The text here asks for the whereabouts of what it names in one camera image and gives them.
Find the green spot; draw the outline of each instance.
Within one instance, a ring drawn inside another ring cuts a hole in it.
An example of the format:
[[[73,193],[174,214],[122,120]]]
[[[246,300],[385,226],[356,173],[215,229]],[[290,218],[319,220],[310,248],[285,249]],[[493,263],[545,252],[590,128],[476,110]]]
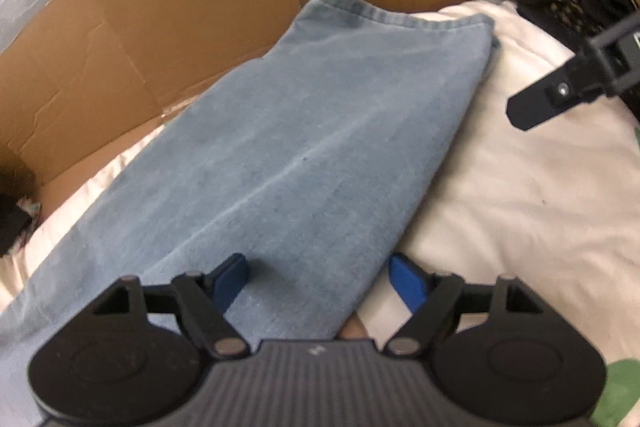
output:
[[[640,399],[640,362],[626,359],[610,363],[607,383],[591,416],[596,427],[617,427]]]

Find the light blue fabric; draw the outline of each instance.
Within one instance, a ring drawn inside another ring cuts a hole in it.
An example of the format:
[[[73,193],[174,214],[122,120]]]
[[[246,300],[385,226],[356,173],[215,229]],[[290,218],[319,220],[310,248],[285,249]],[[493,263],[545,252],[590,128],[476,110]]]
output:
[[[226,317],[254,346],[332,337],[443,160],[492,29],[310,0],[140,153],[0,315],[0,425],[37,422],[28,360],[122,274],[163,283],[241,251],[253,277]]]

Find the black fabric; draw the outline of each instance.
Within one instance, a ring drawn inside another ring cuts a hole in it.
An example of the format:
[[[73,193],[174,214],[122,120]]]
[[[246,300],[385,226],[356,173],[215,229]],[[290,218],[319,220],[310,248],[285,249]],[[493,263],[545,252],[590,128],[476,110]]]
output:
[[[31,216],[17,206],[13,198],[0,194],[0,257],[14,245],[30,222]]]
[[[514,0],[518,13],[576,52],[596,36],[638,10],[634,0]],[[640,86],[620,95],[640,121]]]

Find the screw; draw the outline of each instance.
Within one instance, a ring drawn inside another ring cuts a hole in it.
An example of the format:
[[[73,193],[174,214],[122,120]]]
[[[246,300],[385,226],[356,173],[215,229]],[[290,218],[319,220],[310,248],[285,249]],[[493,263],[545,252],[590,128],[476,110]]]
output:
[[[420,350],[420,343],[409,337],[398,337],[390,341],[386,347],[396,357],[410,357]]]
[[[571,89],[569,88],[569,84],[567,84],[566,82],[561,82],[560,84],[558,84],[558,94],[560,96],[569,96],[570,91]]]
[[[213,344],[213,349],[221,357],[237,357],[242,355],[246,349],[246,343],[242,339],[237,337],[227,337],[226,339],[220,339]]]

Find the dark object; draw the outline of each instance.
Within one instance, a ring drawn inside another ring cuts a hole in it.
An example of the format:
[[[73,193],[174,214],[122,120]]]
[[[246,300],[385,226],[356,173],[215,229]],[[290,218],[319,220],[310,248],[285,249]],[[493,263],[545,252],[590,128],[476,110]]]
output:
[[[590,39],[564,66],[512,96],[507,116],[529,130],[593,102],[601,94],[614,97],[640,82],[640,13],[635,13]]]
[[[0,257],[31,223],[31,216],[15,204],[14,198],[0,194]]]
[[[604,362],[522,281],[467,285],[402,254],[389,274],[415,313],[383,354],[371,341],[263,341],[252,355],[222,316],[249,277],[241,254],[170,285],[123,277],[31,360],[43,425],[590,425]],[[150,312],[174,314],[182,336]],[[485,323],[455,333],[477,312]]]
[[[522,17],[549,33],[574,53],[588,47],[588,39],[601,34],[638,9],[634,0],[515,1]],[[640,88],[635,87],[635,82],[616,94],[640,121]]]

